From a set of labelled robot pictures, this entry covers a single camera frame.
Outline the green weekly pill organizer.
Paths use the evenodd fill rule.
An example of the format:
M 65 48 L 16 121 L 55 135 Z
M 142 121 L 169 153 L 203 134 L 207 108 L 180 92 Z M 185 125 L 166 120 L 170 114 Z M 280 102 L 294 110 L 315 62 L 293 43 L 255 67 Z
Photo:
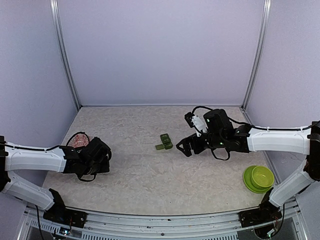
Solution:
M 160 140 L 161 140 L 161 144 L 158 144 L 155 146 L 155 149 L 157 151 L 160 150 L 169 150 L 173 148 L 173 143 L 171 141 L 171 138 L 169 137 L 169 135 L 167 133 L 161 134 L 160 135 Z

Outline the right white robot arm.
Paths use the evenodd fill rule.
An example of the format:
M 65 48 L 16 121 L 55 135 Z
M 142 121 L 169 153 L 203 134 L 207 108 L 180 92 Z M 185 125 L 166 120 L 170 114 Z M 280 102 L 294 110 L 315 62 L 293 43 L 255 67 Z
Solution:
M 256 218 L 266 222 L 276 208 L 320 180 L 320 123 L 296 128 L 272 128 L 238 122 L 235 128 L 224 109 L 211 109 L 200 119 L 194 111 L 184 119 L 195 133 L 183 138 L 176 148 L 186 157 L 198 155 L 209 149 L 224 149 L 227 153 L 250 153 L 260 151 L 290 152 L 306 156 L 305 161 L 282 183 L 265 194 L 264 203 L 256 210 Z

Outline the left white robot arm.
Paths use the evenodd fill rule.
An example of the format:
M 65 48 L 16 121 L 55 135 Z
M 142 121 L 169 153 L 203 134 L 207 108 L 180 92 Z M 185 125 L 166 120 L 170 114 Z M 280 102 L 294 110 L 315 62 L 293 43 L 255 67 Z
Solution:
M 40 187 L 16 174 L 17 170 L 50 171 L 96 177 L 110 171 L 111 148 L 94 137 L 86 146 L 57 145 L 51 148 L 34 148 L 6 142 L 0 137 L 0 191 L 36 205 L 50 212 L 63 223 L 70 218 L 60 194 L 53 189 Z

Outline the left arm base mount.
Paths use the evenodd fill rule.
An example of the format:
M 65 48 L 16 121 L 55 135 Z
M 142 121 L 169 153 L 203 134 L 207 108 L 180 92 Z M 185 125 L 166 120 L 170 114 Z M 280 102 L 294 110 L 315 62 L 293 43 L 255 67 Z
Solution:
M 53 206 L 44 211 L 43 218 L 55 223 L 83 229 L 87 213 L 66 208 L 62 197 L 57 191 L 50 188 L 49 192 L 53 197 Z

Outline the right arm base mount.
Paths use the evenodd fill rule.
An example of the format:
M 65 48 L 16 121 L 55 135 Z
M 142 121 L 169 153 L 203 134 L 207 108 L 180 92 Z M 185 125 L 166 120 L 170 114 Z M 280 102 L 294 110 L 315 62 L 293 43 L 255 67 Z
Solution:
M 283 217 L 280 208 L 270 202 L 269 194 L 265 194 L 257 208 L 238 213 L 242 228 L 275 221 Z

